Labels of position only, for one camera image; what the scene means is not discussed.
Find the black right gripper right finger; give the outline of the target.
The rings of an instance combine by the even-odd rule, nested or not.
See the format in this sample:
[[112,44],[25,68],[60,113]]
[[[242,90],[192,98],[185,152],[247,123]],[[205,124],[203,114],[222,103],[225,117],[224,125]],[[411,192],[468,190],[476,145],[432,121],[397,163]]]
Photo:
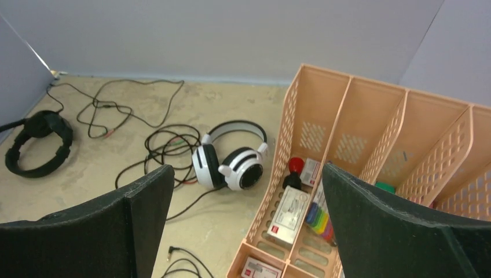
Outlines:
[[490,223],[377,188],[327,163],[329,216],[346,277],[489,277]]

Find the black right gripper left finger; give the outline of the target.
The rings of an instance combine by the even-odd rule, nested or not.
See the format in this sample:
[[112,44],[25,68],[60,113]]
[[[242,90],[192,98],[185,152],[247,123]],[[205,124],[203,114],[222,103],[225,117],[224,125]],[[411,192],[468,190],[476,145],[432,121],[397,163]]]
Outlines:
[[36,221],[1,224],[2,277],[151,277],[174,169]]

